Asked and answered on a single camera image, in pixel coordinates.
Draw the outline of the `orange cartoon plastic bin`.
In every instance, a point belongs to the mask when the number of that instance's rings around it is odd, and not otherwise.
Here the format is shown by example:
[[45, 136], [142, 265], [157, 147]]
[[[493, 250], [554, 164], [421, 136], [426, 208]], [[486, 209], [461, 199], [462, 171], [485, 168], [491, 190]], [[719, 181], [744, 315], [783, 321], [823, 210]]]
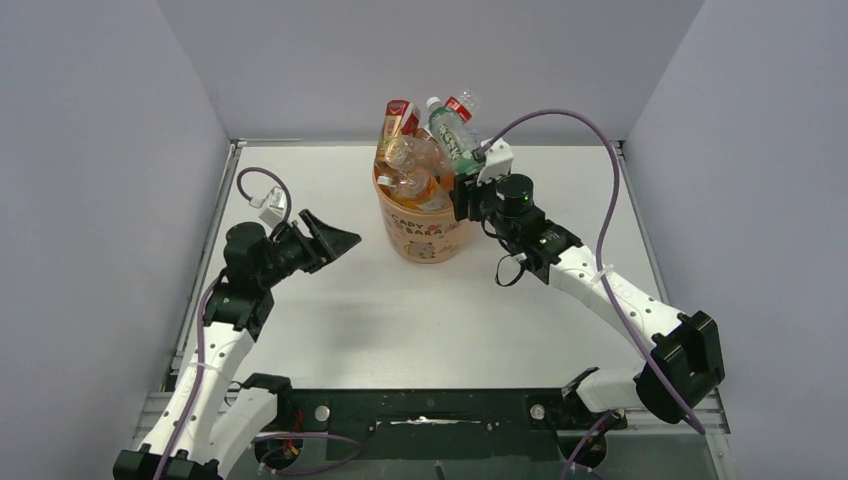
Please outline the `orange cartoon plastic bin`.
[[421, 211], [396, 203], [378, 183], [380, 171], [373, 169], [374, 189], [390, 244], [404, 259], [435, 264], [455, 257], [468, 243], [471, 224], [456, 221], [452, 210]]

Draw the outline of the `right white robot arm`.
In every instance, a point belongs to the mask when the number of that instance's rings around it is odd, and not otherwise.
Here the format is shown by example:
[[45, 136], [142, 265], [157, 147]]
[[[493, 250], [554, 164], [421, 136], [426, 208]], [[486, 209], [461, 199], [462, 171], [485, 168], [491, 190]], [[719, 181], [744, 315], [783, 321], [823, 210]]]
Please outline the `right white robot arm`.
[[668, 424], [705, 426], [694, 413], [725, 377], [717, 323], [708, 314], [686, 314], [646, 293], [601, 261], [579, 237], [546, 217], [533, 198], [532, 180], [507, 174], [479, 182], [461, 174], [451, 199], [459, 220], [478, 221], [521, 275], [578, 300], [622, 335], [644, 366], [620, 370], [591, 367], [563, 390], [562, 411], [585, 427], [602, 412], [645, 409]]

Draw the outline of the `green label bottle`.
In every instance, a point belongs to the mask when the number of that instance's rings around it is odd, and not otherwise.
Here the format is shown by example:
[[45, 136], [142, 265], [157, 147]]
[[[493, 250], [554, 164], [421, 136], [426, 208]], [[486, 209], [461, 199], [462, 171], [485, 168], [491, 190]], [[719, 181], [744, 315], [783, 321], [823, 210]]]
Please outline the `green label bottle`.
[[473, 175], [483, 163], [475, 155], [479, 148], [459, 113], [438, 97], [426, 101], [429, 112], [428, 125], [456, 174]]

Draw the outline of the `crushed clear bottle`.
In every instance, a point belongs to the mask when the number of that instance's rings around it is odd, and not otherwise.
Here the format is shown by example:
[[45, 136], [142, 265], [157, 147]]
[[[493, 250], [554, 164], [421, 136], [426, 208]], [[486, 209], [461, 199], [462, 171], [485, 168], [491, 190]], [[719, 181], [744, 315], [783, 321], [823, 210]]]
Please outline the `crushed clear bottle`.
[[437, 143], [408, 135], [394, 137], [388, 142], [384, 161], [398, 171], [421, 167], [438, 175], [456, 172], [456, 167]]

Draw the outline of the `red gold drink bottle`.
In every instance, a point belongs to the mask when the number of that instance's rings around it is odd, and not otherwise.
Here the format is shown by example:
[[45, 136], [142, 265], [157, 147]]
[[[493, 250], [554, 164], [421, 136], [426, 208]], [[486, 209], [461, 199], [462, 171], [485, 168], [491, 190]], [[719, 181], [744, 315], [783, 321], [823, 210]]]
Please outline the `red gold drink bottle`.
[[386, 104], [375, 153], [377, 162], [385, 161], [385, 154], [391, 140], [401, 135], [411, 135], [417, 130], [420, 116], [419, 107], [408, 100], [393, 99]]

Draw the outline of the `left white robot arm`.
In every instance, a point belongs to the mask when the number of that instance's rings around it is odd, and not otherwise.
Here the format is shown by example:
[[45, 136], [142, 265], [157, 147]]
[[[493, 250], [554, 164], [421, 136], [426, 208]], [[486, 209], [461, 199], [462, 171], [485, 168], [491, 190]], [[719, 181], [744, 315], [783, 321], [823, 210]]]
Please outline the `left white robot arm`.
[[293, 424], [291, 382], [283, 376], [252, 374], [232, 406], [221, 406], [274, 307], [273, 288], [298, 271], [319, 271], [362, 240], [307, 209], [299, 216], [306, 232], [294, 221], [272, 230], [243, 222], [227, 231], [224, 267], [199, 302], [190, 360], [139, 447], [118, 454], [114, 478], [224, 479], [264, 428]]

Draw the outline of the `orange drink bottle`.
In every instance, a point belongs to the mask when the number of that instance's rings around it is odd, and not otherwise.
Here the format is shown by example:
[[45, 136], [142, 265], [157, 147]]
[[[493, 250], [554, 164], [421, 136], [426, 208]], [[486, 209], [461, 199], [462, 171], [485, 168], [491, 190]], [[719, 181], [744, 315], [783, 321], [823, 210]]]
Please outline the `orange drink bottle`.
[[388, 190], [392, 200], [409, 208], [435, 212], [453, 207], [449, 194], [435, 176], [423, 168], [379, 175], [377, 184]]

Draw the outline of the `red cap clear bottle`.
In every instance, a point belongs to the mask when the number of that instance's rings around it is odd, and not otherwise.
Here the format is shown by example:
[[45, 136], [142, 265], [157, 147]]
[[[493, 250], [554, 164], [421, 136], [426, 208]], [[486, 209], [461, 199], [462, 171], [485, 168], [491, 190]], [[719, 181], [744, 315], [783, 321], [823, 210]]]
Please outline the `red cap clear bottle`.
[[473, 91], [465, 89], [451, 95], [445, 106], [454, 110], [463, 123], [468, 123], [479, 113], [481, 100]]

